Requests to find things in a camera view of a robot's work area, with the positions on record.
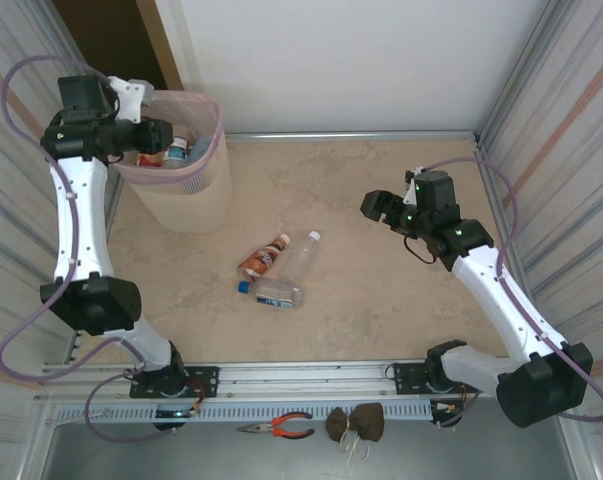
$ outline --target pliers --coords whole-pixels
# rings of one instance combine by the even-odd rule
[[[304,430],[303,432],[288,432],[286,430],[283,430],[282,428],[277,428],[286,420],[290,420],[293,418],[306,418],[308,420],[311,420],[312,414],[305,412],[290,412],[281,417],[273,418],[270,423],[254,423],[252,425],[246,425],[245,427],[237,428],[237,431],[246,433],[271,432],[272,435],[274,435],[275,437],[283,437],[289,440],[299,440],[301,438],[309,437],[314,433],[314,429],[312,428]]]

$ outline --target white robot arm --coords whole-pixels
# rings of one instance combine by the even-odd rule
[[[110,87],[118,94],[116,116],[108,113],[95,77],[59,80],[63,124],[51,124],[41,145],[57,160],[72,185],[79,242],[77,258],[72,258],[72,236],[77,229],[61,179],[51,169],[57,192],[59,254],[55,282],[41,287],[41,298],[50,298],[70,263],[75,262],[72,283],[51,310],[74,330],[127,340],[144,359],[140,376],[146,388],[169,395],[185,385],[183,363],[174,345],[143,317],[136,285],[114,277],[106,244],[104,202],[109,157],[132,150],[158,153],[172,142],[172,126],[161,120],[142,120],[141,105],[152,93],[149,84],[117,77],[110,80]]]
[[[478,221],[461,219],[447,173],[419,168],[407,172],[406,184],[408,193],[403,198],[387,191],[369,192],[362,213],[374,221],[383,215],[383,222],[406,239],[423,239],[433,257],[478,300],[509,355],[497,358],[452,340],[428,350],[428,382],[434,387],[462,382],[494,395],[508,418],[520,427],[580,405],[585,380],[544,340],[561,348],[587,373],[593,363],[588,349],[583,344],[569,345],[504,268],[503,279],[541,333],[535,332],[497,278],[498,251],[492,238]]]

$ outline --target white bracket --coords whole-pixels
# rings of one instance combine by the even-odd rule
[[[405,186],[406,192],[405,192],[405,197],[403,197],[404,205],[414,205],[415,207],[417,206],[417,188],[414,184],[414,177],[416,177],[422,171],[423,171],[423,167],[417,167],[414,170],[412,170],[412,173],[414,173],[414,176],[412,177],[412,180],[410,180],[410,183],[407,183]]]
[[[154,87],[145,80],[130,80],[126,82],[119,77],[108,77],[110,88],[117,93],[119,113],[117,120],[130,120],[132,123],[141,121],[141,106],[149,105],[154,93]]]

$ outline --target beige trash bin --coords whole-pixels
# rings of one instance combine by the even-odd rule
[[[158,91],[143,115],[184,125],[194,136],[211,135],[208,151],[177,170],[136,166],[136,154],[115,168],[165,228],[188,233],[221,228],[232,203],[232,179],[217,102],[192,92]]]

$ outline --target marble floor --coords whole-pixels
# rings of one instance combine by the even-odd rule
[[[366,192],[403,193],[406,169],[472,156],[468,141],[256,143],[228,146],[234,199],[208,235],[162,228],[124,187],[110,236],[116,274],[137,283],[149,321],[187,362],[320,361],[423,357],[459,338],[487,353],[503,344],[474,298],[437,263],[424,265],[403,239],[359,212]],[[496,238],[476,166],[447,168],[462,215]],[[322,234],[289,311],[240,295],[237,265],[285,232]],[[427,255],[422,245],[418,252]],[[275,277],[286,252],[268,273]],[[78,355],[98,342],[85,338]],[[114,348],[93,361],[126,359]]]

